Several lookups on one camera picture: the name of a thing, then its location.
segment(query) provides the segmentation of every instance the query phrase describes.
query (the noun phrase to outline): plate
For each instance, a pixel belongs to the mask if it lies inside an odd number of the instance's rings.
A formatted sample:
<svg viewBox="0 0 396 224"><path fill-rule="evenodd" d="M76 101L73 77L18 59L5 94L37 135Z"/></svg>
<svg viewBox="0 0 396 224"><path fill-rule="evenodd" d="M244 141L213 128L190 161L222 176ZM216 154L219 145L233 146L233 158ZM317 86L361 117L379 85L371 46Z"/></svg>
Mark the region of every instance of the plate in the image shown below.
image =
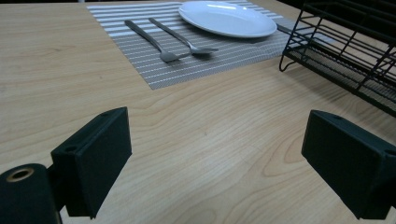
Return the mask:
<svg viewBox="0 0 396 224"><path fill-rule="evenodd" d="M178 13L186 22L218 35L262 37L276 31L276 23L260 12L225 2L186 2Z"/></svg>

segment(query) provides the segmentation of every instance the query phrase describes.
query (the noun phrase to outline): wooden table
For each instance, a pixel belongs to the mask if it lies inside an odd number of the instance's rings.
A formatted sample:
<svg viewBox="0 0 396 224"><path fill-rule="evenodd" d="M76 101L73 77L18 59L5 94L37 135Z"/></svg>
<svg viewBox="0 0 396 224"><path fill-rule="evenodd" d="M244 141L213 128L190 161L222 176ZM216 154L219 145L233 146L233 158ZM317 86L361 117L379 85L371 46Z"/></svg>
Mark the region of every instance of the wooden table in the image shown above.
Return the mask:
<svg viewBox="0 0 396 224"><path fill-rule="evenodd" d="M358 221L301 147L311 109L392 144L396 118L300 65L279 72L279 58L152 91L87 5L0 6L1 172L49 166L94 116L129 109L134 155L97 219L64 209L64 223L395 223L393 208L385 221Z"/></svg>

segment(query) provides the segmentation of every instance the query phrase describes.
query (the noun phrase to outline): wood grain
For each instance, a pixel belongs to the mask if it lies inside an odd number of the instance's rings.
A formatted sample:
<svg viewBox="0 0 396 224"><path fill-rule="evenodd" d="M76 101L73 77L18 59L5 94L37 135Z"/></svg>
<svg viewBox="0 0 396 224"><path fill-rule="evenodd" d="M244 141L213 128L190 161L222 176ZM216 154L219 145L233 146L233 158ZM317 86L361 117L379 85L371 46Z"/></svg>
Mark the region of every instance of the wood grain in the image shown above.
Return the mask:
<svg viewBox="0 0 396 224"><path fill-rule="evenodd" d="M393 208L357 220L301 155L311 109L392 144L395 118L300 65L279 72L279 58L152 91L87 5L0 6L2 172L49 166L95 115L129 109L134 155L97 219L64 209L64 223L395 223Z"/></svg>

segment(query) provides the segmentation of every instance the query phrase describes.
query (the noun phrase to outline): metal utensil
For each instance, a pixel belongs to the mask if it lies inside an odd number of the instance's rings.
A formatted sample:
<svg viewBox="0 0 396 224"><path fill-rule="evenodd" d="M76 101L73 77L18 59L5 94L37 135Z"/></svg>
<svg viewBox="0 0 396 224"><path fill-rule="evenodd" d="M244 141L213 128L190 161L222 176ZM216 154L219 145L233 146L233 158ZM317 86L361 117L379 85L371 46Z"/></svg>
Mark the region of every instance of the metal utensil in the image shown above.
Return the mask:
<svg viewBox="0 0 396 224"><path fill-rule="evenodd" d="M189 46L191 54L208 54L208 53L212 53L212 52L218 51L218 49L197 48L188 39L186 39L184 36L176 33L175 31L171 30L169 27L167 27L164 24L156 21L154 18L149 18L148 20L151 21L152 23L154 23L156 26L160 27L161 29L165 30L170 35L172 35L172 36L176 37L177 39L179 39L185 45Z"/></svg>
<svg viewBox="0 0 396 224"><path fill-rule="evenodd" d="M174 53L171 53L167 50L165 50L160 43L158 43L151 35L149 35L148 33L146 33L144 30L142 30L138 25L136 25L134 22L132 21L125 21L124 22L125 25L127 25L129 28L131 28L133 31L137 32L139 35L143 36L144 38L147 39L148 42L150 42L155 48L157 48L160 51L160 58L166 62L172 62L181 58L185 58L189 55L191 55L190 53L184 53L184 54L180 54L180 55L176 55Z"/></svg>

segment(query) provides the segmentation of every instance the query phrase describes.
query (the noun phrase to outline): placemat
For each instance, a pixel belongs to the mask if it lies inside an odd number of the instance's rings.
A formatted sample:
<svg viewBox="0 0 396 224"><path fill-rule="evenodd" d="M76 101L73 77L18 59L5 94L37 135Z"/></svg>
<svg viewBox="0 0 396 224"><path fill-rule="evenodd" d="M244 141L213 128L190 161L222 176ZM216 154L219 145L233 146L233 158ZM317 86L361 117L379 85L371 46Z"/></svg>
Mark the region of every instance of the placemat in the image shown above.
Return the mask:
<svg viewBox="0 0 396 224"><path fill-rule="evenodd" d="M225 2L259 11L277 24L290 29L295 23L245 0ZM183 21L178 14L181 4L180 2L161 2L88 6L87 9L153 90L274 58L281 55L289 38L288 35L279 31L261 38L214 35ZM160 52L157 49L124 24L125 20L135 22L164 48L175 54L189 51L183 43L152 24L148 20L151 17L185 36L195 46L216 48L219 51L206 56L189 56L165 63L159 58Z"/></svg>

